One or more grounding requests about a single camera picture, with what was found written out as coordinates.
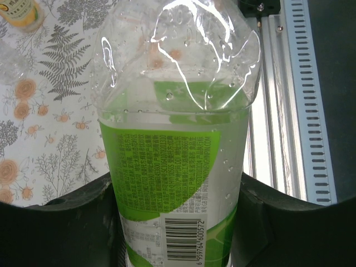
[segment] black holder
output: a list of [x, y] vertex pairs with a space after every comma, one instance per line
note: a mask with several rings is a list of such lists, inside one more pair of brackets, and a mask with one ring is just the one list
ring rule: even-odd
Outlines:
[[246, 18], [268, 17], [280, 12], [280, 0], [238, 0], [237, 2]]
[[[123, 267], [125, 241], [110, 175], [45, 206], [0, 203], [0, 266]], [[235, 267], [355, 266], [356, 197], [322, 207], [243, 174]]]

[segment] green label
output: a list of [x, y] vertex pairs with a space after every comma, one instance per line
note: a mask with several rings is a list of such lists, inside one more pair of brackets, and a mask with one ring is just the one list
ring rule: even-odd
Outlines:
[[208, 177], [220, 132], [127, 130], [101, 123], [121, 215], [146, 221], [180, 207]]
[[139, 256], [139, 254], [137, 254], [132, 248], [130, 248], [128, 243], [126, 243], [126, 249], [128, 257], [130, 258], [130, 262], [134, 267], [152, 267], [152, 264], [150, 264], [143, 257]]
[[235, 86], [221, 81], [189, 82], [189, 90], [184, 82], [155, 81], [154, 84], [157, 100], [166, 111], [201, 113], [204, 109], [210, 112], [226, 112], [243, 110], [249, 105], [243, 90], [236, 93]]
[[225, 220], [207, 231], [205, 267], [225, 267], [228, 264], [235, 214], [236, 208]]

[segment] dark gray surface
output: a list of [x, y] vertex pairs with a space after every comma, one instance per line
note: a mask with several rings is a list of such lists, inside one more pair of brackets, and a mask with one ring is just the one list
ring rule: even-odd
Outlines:
[[356, 196], [356, 0], [309, 0], [309, 11], [337, 197], [343, 201]]

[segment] barcode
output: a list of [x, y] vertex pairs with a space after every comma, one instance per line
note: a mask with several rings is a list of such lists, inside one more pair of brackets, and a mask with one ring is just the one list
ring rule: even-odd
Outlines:
[[204, 255], [205, 222], [165, 218], [168, 261], [200, 261]]

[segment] plastic bottle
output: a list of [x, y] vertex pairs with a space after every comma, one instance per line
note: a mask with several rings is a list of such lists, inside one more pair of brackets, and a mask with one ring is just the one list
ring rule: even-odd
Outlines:
[[0, 83], [12, 85], [26, 78], [27, 72], [26, 58], [0, 40]]
[[45, 17], [35, 0], [0, 0], [0, 15], [23, 32], [38, 29]]
[[92, 64], [128, 266], [230, 266], [256, 32], [231, 0], [121, 0]]

